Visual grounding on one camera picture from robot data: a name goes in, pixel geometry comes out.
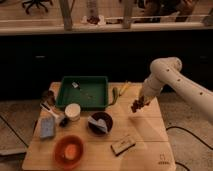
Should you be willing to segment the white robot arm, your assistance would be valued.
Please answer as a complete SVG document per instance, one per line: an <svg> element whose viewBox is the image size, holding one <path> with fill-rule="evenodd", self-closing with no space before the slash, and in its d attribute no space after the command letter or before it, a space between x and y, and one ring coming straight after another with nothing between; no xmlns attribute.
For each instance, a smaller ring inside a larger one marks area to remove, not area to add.
<svg viewBox="0 0 213 171"><path fill-rule="evenodd" d="M213 125L213 92L182 75L181 69L182 62L178 57L153 60L150 75L142 83L138 100L147 105L168 85Z"/></svg>

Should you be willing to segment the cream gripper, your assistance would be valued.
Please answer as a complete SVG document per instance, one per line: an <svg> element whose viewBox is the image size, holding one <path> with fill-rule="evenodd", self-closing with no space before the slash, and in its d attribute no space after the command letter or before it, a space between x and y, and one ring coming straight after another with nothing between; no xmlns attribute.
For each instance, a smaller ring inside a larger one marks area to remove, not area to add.
<svg viewBox="0 0 213 171"><path fill-rule="evenodd" d="M138 100L140 98L144 98L144 100L146 102L151 102L153 100L153 96L148 96L148 95L144 95L144 94L140 94L136 100Z"/></svg>

